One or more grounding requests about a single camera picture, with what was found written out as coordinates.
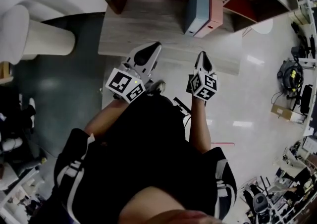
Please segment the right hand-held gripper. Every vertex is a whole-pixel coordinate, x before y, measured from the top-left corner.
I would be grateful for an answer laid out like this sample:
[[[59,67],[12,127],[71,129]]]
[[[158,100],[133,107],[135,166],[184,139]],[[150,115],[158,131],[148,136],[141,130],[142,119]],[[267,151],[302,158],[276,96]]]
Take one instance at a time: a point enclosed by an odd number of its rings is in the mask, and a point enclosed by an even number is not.
[[[201,100],[209,100],[217,92],[217,75],[213,72],[213,65],[209,55],[201,51],[195,62],[198,70],[190,80],[192,94]]]

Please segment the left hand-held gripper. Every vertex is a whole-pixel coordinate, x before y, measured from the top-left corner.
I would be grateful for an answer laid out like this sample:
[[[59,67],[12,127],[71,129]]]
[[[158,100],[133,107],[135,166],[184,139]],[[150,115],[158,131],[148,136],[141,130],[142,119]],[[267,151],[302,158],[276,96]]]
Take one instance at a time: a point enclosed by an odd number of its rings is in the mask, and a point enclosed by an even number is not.
[[[126,62],[113,69],[106,88],[119,99],[132,103],[145,92],[145,84],[151,79],[151,71],[156,65],[161,48],[160,42],[135,47]]]

